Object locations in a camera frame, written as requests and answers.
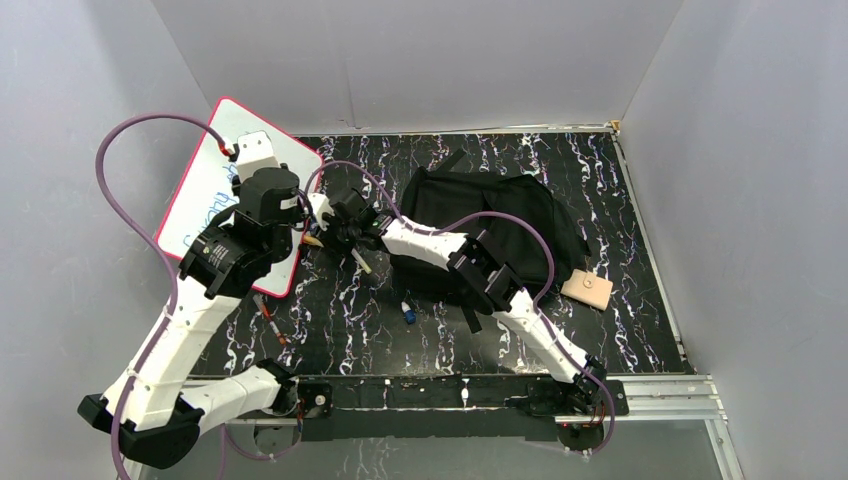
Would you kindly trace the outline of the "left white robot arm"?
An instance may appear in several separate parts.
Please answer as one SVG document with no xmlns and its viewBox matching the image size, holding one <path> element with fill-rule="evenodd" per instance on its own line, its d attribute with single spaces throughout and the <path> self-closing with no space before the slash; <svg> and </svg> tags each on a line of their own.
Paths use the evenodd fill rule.
<svg viewBox="0 0 848 480">
<path fill-rule="evenodd" d="M 168 303 L 125 372 L 106 392 L 81 400 L 79 415 L 109 434 L 118 462 L 166 469 L 202 434 L 243 414 L 303 416 L 296 375 L 272 359 L 204 387 L 184 386 L 211 337 L 254 283 L 292 254 L 292 228 L 304 218 L 299 185 L 284 166 L 237 180 L 237 203 L 215 215 L 191 243 Z"/>
</svg>

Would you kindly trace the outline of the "white stick pen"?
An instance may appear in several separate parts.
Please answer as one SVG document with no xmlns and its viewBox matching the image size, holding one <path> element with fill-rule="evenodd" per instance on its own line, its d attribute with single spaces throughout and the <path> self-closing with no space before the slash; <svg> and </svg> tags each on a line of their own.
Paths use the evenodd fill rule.
<svg viewBox="0 0 848 480">
<path fill-rule="evenodd" d="M 356 263 L 360 266 L 360 268 L 367 274 L 370 275 L 372 273 L 372 268 L 364 259 L 364 257 L 356 250 L 351 250 L 351 256 L 354 258 Z"/>
</svg>

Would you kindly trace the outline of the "beige glue stick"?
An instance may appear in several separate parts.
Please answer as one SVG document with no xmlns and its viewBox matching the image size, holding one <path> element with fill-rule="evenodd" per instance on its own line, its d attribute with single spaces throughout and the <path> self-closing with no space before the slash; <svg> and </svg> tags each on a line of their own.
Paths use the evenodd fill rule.
<svg viewBox="0 0 848 480">
<path fill-rule="evenodd" d="M 324 247 L 323 243 L 319 239 L 310 235 L 304 235 L 301 240 L 301 243 L 305 245 L 315 246 L 318 248 Z"/>
</svg>

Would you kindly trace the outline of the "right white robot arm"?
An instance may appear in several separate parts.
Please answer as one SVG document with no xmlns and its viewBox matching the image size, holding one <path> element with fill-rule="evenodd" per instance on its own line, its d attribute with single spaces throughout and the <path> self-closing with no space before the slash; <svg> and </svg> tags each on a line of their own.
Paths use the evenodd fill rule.
<svg viewBox="0 0 848 480">
<path fill-rule="evenodd" d="M 334 200 L 308 197 L 323 245 L 343 255 L 358 247 L 409 257 L 450 274 L 472 330 L 478 315 L 493 316 L 515 333 L 542 361 L 554 381 L 548 403 L 555 413 L 590 414 L 608 402 L 598 359 L 568 340 L 539 309 L 486 230 L 458 233 L 437 229 L 404 215 L 379 213 L 357 192 Z"/>
</svg>

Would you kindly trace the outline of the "black student backpack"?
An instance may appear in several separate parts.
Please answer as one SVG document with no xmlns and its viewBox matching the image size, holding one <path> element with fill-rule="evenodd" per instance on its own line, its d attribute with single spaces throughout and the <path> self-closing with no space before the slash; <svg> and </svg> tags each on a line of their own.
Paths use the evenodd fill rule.
<svg viewBox="0 0 848 480">
<path fill-rule="evenodd" d="M 530 175 L 459 172 L 463 151 L 436 168 L 420 167 L 404 189 L 399 211 L 408 219 L 458 233 L 488 231 L 531 294 L 561 285 L 591 255 L 587 240 L 565 206 Z M 421 261 L 390 257 L 393 283 L 430 301 L 462 308 L 450 274 Z"/>
</svg>

